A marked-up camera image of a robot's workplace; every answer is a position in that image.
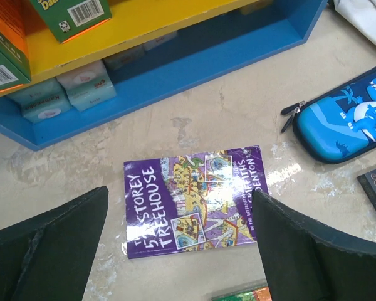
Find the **blue dinosaur pencil case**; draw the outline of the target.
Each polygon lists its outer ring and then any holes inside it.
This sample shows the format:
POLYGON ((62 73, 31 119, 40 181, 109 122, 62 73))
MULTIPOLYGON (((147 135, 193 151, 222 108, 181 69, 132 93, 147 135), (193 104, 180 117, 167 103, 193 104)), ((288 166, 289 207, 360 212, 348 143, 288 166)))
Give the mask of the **blue dinosaur pencil case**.
POLYGON ((289 127, 312 158, 339 164, 376 148, 376 67, 310 101, 284 108, 289 127))

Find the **cream canvas backpack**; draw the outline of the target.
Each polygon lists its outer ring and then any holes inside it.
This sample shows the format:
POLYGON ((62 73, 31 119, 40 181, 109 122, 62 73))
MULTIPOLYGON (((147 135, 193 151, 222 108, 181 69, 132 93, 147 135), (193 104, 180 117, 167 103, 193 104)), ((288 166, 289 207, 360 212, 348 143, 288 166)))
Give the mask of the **cream canvas backpack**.
POLYGON ((376 0, 333 0, 328 3, 376 46, 376 0))

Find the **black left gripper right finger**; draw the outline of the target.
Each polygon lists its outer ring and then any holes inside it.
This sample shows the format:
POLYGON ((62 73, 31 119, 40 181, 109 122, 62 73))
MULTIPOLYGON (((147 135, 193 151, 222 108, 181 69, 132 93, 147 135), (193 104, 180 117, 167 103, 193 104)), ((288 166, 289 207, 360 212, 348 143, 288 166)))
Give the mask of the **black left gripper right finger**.
POLYGON ((273 300, 376 300, 376 242, 332 228, 260 190, 253 221, 273 300))

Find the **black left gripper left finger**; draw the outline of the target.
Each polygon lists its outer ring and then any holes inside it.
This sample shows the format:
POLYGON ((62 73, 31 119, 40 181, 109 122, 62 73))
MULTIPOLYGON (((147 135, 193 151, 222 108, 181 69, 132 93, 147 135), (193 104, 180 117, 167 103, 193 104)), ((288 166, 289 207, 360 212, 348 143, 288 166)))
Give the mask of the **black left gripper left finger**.
POLYGON ((102 186, 0 230, 0 300, 81 300, 107 211, 102 186))

